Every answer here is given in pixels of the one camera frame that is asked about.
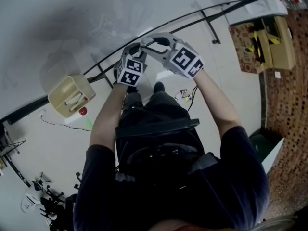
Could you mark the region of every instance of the green tape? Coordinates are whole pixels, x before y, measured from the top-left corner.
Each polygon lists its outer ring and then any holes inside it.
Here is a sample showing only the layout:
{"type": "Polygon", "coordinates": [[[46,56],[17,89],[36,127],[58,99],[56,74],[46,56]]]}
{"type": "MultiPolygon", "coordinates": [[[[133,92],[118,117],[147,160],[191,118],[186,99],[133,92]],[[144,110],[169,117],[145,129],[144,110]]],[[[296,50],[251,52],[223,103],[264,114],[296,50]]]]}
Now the green tape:
{"type": "Polygon", "coordinates": [[[89,119],[86,120],[86,123],[87,123],[88,127],[90,128],[90,130],[93,130],[93,124],[89,119]]]}

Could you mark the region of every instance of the green object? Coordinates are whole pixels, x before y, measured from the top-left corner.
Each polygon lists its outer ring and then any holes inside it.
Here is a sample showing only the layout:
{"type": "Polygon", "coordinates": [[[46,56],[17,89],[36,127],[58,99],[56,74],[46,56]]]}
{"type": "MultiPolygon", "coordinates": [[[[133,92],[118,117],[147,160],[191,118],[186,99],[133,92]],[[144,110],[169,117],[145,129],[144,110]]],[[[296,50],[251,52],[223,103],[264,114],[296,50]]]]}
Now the green object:
{"type": "Polygon", "coordinates": [[[249,139],[261,161],[263,161],[275,147],[275,144],[266,139],[262,134],[251,136],[249,139]]]}
{"type": "Polygon", "coordinates": [[[90,128],[90,130],[93,130],[93,124],[92,124],[92,122],[90,121],[90,119],[87,119],[87,120],[86,120],[86,123],[87,123],[88,127],[90,128]]]}

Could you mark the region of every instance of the dark blue t-shirt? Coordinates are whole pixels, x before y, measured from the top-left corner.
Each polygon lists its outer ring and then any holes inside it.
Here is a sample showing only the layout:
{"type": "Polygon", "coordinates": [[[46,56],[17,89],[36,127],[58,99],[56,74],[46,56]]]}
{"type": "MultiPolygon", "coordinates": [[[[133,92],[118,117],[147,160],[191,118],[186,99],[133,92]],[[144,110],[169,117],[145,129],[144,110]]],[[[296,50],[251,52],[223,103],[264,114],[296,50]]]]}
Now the dark blue t-shirt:
{"type": "Polygon", "coordinates": [[[184,188],[158,191],[130,177],[116,180],[115,154],[91,146],[74,208],[75,231],[145,231],[165,219],[210,229],[250,229],[269,204],[269,183],[244,128],[224,134],[220,157],[194,165],[184,188]]]}

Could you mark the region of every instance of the brick pattern floor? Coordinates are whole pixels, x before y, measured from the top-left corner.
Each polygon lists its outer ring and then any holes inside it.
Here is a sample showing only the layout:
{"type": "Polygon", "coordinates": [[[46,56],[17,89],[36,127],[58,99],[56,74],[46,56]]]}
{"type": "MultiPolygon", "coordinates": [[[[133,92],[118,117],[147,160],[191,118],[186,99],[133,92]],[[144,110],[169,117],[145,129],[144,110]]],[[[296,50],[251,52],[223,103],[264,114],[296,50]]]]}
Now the brick pattern floor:
{"type": "Polygon", "coordinates": [[[266,219],[294,213],[308,204],[308,11],[289,11],[296,66],[265,72],[266,129],[285,137],[269,172],[270,206],[266,219]]]}

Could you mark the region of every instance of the shirt sleeve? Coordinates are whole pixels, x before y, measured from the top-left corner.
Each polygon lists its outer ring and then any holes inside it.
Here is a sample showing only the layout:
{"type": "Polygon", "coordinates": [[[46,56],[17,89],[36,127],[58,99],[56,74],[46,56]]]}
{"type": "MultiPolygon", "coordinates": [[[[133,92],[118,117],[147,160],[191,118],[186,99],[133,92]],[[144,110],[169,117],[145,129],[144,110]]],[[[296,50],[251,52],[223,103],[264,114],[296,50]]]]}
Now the shirt sleeve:
{"type": "Polygon", "coordinates": [[[220,165],[241,205],[243,223],[252,227],[265,214],[270,188],[262,163],[243,127],[231,128],[223,135],[220,157],[220,165]]]}
{"type": "Polygon", "coordinates": [[[75,231],[110,229],[115,218],[115,160],[107,147],[88,149],[73,212],[75,231]]]}

